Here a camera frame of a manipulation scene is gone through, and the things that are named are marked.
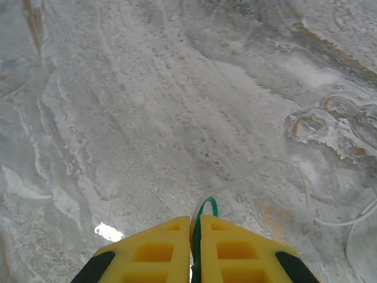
green cord loop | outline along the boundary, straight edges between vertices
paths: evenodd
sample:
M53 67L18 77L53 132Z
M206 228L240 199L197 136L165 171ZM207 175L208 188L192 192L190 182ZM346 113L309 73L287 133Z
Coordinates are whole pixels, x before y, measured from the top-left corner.
M201 264L200 264L200 241L201 241L201 226L200 226L200 217L203 214L204 205L206 202L210 202L212 205L212 214L213 216L219 217L219 210L217 208L217 202L213 197L206 199L201 205L198 215L195 221L195 227L193 232L193 261L194 264L191 267L193 271L193 276L191 283L201 283Z

bright light spot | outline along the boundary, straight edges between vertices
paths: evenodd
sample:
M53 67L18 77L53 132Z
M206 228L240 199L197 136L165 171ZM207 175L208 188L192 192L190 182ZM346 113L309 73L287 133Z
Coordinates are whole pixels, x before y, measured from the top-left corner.
M94 232L111 242L118 242L124 236L122 232L104 224L103 222L94 229Z

black rubber strip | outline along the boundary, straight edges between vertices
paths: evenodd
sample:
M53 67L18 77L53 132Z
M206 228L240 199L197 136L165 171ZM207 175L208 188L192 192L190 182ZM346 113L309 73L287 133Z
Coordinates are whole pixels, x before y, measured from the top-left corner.
M92 257L71 283L98 283L114 257L115 252L104 252Z
M293 283L319 283L298 257L286 252L277 252L275 255Z

white wire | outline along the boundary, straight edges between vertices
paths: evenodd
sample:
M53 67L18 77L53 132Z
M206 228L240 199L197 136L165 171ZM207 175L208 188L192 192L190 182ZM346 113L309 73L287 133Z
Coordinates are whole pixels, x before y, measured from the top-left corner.
M284 163L284 164L287 164L289 166L291 166L292 168L294 168L294 170L296 171L296 173L300 176L301 178L301 181L303 182L303 185L304 185L304 188L305 188L305 199L306 199L306 208L307 208L307 211L309 212L309 216L312 216L313 213L311 211L311 208L312 208L312 197L311 197L311 184L310 184L310 181L309 179L306 177L306 175L302 172L302 170L297 167L293 162L291 161L288 161L288 160L285 160L285 159L266 159L266 160L262 160L261 162L259 162L257 165L255 165L255 167L252 169L252 171L239 178L239 179L235 179L235 180L232 180L230 182L227 182L226 184L224 184L223 186L220 186L218 187L217 189L215 190L212 190L211 192L208 192L206 193L197 203L196 207L194 208L194 212L193 212L193 215L191 217L191 222L190 222L190 239L192 240L192 237L193 237L193 232L194 232L194 227L195 227L195 223L196 223L196 217L198 215L198 211L200 209L200 206L203 204L203 202L208 199L209 197L211 196L214 196L216 194L219 194L221 193L222 191L228 189L229 187L232 187L238 183L241 183L245 180L247 180L250 176L253 176L253 175L256 175L258 172L259 172L259 169L265 165L265 164L268 164L268 163L271 163L271 164L279 164L279 163ZM372 213L374 213L374 211L377 209L377 197L373 198L366 206L365 208L363 208L363 210L359 213L359 215L354 219L354 220L351 220L351 221L347 221L347 222L339 222L339 223L333 223L333 222L326 222L326 221L323 221L317 217L313 217L312 220L322 224L322 225L325 225L325 226L334 226L334 227L337 227L337 226L348 226L348 225L351 225L351 227L349 228L349 231L348 231L348 235L347 235L347 238L346 238L346 247L345 247L345 255L346 255L346 259L350 265L350 267L352 268L352 270L354 271L354 273L356 274L356 277L360 280L360 282L362 283L365 283L365 281L361 278L361 276L358 274L358 272L356 271L356 268L353 266L353 263L350 261L349 259L349 238L350 238L350 235L352 234L355 226L357 223L359 223L360 221L364 220L365 218L367 218L368 216L370 216Z

yellow plastic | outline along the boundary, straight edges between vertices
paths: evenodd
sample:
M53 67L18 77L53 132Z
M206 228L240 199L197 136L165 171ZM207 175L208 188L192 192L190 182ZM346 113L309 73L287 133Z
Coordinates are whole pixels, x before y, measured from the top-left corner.
M190 217L178 217L103 247L95 256L115 257L100 283L189 283L189 232Z
M201 283L292 283L275 253L296 252L212 215L201 218Z

